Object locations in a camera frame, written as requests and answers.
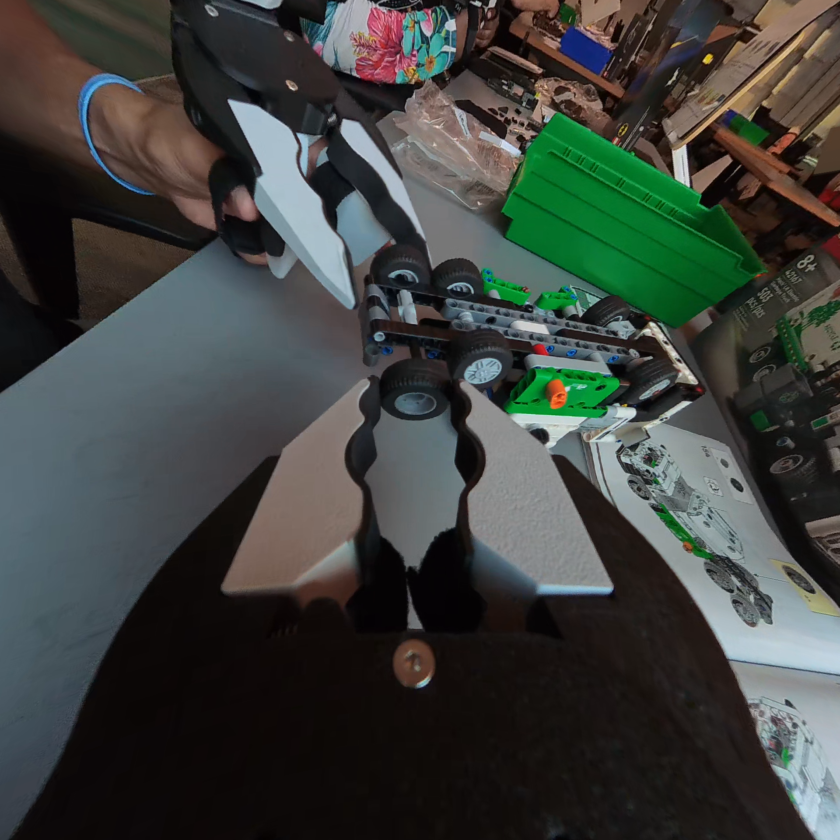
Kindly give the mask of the small blue storage bin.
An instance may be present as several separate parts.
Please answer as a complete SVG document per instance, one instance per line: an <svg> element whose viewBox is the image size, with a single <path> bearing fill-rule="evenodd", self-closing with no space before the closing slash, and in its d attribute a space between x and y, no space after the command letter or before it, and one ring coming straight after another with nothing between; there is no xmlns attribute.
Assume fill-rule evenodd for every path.
<svg viewBox="0 0 840 840"><path fill-rule="evenodd" d="M584 30L569 27L560 40L560 53L601 76L613 57L613 48L604 46Z"/></svg>

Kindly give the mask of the person's left forearm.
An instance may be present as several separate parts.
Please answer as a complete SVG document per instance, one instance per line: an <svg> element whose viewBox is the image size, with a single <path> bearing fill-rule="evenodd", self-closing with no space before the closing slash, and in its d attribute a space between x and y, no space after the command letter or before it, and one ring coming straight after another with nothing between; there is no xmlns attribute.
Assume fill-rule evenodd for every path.
<svg viewBox="0 0 840 840"><path fill-rule="evenodd" d="M1 131L37 151L84 162L88 142L78 99L97 68L70 50L26 2L2 2ZM119 83L108 83L90 101L91 139L105 154L136 154L162 142L171 149L179 130L166 102Z"/></svg>

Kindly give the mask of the clear plastic bag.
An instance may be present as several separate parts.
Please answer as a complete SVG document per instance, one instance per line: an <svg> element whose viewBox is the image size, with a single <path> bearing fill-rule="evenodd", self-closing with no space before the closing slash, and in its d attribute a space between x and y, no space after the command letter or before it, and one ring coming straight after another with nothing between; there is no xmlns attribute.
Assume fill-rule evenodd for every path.
<svg viewBox="0 0 840 840"><path fill-rule="evenodd" d="M504 114L454 100L432 80L393 119L392 152L404 174L474 212L502 204L522 156L522 132Z"/></svg>

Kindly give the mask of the black chair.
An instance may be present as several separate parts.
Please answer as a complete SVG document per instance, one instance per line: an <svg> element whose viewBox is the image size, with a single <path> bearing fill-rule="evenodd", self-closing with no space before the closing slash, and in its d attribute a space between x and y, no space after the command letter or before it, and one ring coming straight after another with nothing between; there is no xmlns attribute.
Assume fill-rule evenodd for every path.
<svg viewBox="0 0 840 840"><path fill-rule="evenodd" d="M186 219L171 203L117 185L15 140L1 139L2 219L38 304L63 319L79 317L72 223L81 219L166 245L197 251L214 231Z"/></svg>

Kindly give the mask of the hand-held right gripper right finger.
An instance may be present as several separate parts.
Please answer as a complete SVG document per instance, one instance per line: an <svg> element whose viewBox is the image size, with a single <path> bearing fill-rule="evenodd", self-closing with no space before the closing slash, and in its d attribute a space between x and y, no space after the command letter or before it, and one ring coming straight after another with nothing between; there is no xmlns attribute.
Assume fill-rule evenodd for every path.
<svg viewBox="0 0 840 840"><path fill-rule="evenodd" d="M543 596L609 596L614 583L546 447L466 381L453 383L456 532L485 616Z"/></svg>

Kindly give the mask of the lego truck model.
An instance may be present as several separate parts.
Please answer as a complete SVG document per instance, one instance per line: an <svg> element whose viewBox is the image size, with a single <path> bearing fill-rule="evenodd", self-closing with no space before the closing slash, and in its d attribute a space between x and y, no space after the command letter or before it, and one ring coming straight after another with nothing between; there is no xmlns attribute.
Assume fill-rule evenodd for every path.
<svg viewBox="0 0 840 840"><path fill-rule="evenodd" d="M364 280L363 360L410 357L382 373L383 409L438 417L463 381L552 448L568 434L635 443L704 394L665 328L621 297L585 306L570 286L530 297L468 259L430 268L415 248L384 248Z"/></svg>

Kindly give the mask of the wooden table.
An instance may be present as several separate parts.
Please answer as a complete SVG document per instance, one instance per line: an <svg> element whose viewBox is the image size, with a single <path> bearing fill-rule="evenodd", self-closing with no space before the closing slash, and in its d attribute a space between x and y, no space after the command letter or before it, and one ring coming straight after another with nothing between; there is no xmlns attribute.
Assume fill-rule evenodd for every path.
<svg viewBox="0 0 840 840"><path fill-rule="evenodd" d="M750 173L759 184L767 187L777 196L820 219L830 227L838 228L838 214L793 179L792 166L783 163L770 152L752 145L718 122L713 124L713 128L714 142L725 151L736 166Z"/></svg>

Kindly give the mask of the blue wristband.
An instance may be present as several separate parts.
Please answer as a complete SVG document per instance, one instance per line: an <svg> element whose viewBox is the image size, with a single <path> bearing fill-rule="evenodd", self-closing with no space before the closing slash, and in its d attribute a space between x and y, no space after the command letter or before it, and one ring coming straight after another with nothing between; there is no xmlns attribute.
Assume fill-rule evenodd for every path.
<svg viewBox="0 0 840 840"><path fill-rule="evenodd" d="M100 72L90 77L82 85L77 99L77 116L82 131L83 139L87 145L87 149L91 155L91 158L97 164L100 171L103 174L105 174L111 181L117 183L119 186L130 191L131 193L141 196L154 196L155 194L153 192L147 191L143 188L133 185L132 183L125 181L118 175L115 175L105 164L104 160L102 159L100 153L96 148L95 143L93 142L89 124L91 102L93 100L94 95L99 90L111 86L127 88L138 93L144 93L139 87L139 85L137 85L135 82L112 73Z"/></svg>

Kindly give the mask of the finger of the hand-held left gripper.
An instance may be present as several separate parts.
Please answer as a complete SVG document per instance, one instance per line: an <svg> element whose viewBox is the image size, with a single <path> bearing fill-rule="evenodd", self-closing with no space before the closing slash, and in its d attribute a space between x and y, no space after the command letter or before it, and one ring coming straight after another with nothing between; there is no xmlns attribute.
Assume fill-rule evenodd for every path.
<svg viewBox="0 0 840 840"><path fill-rule="evenodd" d="M282 279L302 263L340 304L356 308L350 252L303 171L309 142L253 103L227 103L259 168L255 204L286 245L282 255L268 257L270 272Z"/></svg>
<svg viewBox="0 0 840 840"><path fill-rule="evenodd" d="M387 245L406 245L430 263L427 239L403 174L382 136L344 118L331 132L327 159L350 193L338 204L338 232L357 266Z"/></svg>

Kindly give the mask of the green plastic bin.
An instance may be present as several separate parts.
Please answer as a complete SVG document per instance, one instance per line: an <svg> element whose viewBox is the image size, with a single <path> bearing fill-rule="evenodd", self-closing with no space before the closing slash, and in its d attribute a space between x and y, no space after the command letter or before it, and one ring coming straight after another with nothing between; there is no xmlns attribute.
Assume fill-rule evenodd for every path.
<svg viewBox="0 0 840 840"><path fill-rule="evenodd" d="M764 273L722 206L561 113L501 211L511 242L675 328Z"/></svg>

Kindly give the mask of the person's left hand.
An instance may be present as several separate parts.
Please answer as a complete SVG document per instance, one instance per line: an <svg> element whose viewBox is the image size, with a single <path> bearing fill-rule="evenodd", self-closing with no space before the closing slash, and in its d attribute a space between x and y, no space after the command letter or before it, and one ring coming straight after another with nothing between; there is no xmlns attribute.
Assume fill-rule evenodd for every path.
<svg viewBox="0 0 840 840"><path fill-rule="evenodd" d="M208 177L223 152L190 123L182 107L110 83L87 108L92 147L121 181L172 203L190 222L216 230Z"/></svg>

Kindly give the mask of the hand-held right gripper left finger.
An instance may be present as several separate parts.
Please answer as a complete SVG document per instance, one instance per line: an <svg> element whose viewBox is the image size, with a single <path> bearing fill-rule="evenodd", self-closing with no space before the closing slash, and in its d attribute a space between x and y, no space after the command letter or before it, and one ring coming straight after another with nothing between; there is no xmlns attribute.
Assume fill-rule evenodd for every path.
<svg viewBox="0 0 840 840"><path fill-rule="evenodd" d="M367 377L282 449L222 593L347 607L381 547L366 482L381 413L380 380Z"/></svg>

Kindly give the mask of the lego set box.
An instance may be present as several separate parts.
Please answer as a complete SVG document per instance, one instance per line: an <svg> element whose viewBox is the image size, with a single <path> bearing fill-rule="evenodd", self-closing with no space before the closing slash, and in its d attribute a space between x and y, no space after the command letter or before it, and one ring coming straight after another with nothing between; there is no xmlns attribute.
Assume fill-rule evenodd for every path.
<svg viewBox="0 0 840 840"><path fill-rule="evenodd" d="M839 244L810 247L692 345L774 512L839 562Z"/></svg>

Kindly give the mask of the black cardboard box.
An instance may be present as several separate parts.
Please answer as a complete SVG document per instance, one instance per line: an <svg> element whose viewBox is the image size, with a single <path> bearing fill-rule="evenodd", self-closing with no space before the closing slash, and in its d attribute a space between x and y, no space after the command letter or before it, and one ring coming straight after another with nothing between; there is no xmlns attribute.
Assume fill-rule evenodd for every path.
<svg viewBox="0 0 840 840"><path fill-rule="evenodd" d="M647 57L613 111L603 137L630 151L657 118L679 77L700 62L712 31L732 12L729 2L665 2L646 41Z"/></svg>

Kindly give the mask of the lego instruction booklet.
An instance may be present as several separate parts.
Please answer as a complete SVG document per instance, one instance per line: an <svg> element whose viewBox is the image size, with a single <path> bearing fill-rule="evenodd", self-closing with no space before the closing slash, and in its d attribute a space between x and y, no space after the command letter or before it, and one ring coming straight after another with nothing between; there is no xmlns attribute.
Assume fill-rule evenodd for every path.
<svg viewBox="0 0 840 840"><path fill-rule="evenodd" d="M605 497L698 604L814 838L838 838L838 606L772 530L731 450L669 425L587 443Z"/></svg>

